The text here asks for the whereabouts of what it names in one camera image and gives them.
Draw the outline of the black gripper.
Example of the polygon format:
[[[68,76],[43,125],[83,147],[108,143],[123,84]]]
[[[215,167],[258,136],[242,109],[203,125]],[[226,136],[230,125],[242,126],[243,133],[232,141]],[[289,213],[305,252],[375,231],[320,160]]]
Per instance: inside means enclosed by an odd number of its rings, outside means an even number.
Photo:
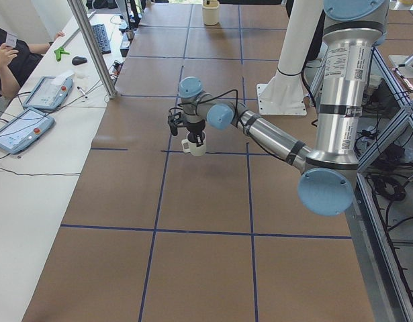
[[[190,142],[195,142],[197,147],[203,146],[202,131],[205,129],[205,121],[201,120],[196,123],[191,123],[187,121],[186,128],[190,132],[187,136],[187,139]]]

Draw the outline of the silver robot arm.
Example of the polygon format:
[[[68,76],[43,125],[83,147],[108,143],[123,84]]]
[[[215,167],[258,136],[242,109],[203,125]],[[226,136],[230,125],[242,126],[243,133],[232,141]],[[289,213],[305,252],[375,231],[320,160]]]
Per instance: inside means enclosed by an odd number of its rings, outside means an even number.
[[[259,110],[238,99],[204,91],[193,76],[179,83],[180,104],[169,110],[173,135],[187,129],[183,151],[205,153],[206,126],[238,128],[266,153],[301,172],[297,193],[319,215],[345,212],[353,202],[358,160],[354,153],[372,49],[385,38],[387,1],[295,1],[275,76],[257,87]],[[320,63],[321,98],[313,148],[266,120],[302,115],[301,79],[316,29],[322,25],[325,57]]]

